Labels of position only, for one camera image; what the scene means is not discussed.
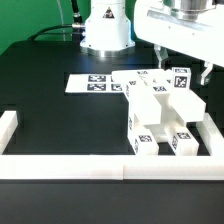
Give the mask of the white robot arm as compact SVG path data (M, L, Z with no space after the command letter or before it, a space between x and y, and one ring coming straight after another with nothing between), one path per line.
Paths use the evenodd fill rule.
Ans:
M137 0L134 32L154 44L159 66L167 49L204 61L201 85L214 65L224 67L224 0Z

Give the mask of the robot base column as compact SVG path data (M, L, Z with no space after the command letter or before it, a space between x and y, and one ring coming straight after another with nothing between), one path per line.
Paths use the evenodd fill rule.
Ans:
M80 48L99 57L118 57L134 51L125 0L91 0L91 13L85 21L85 37Z

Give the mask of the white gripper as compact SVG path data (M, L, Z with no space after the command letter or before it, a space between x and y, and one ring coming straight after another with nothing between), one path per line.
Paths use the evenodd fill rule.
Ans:
M212 64L224 67L224 0L137 0L134 32L155 44L159 69L167 49L205 61L200 85L210 82Z

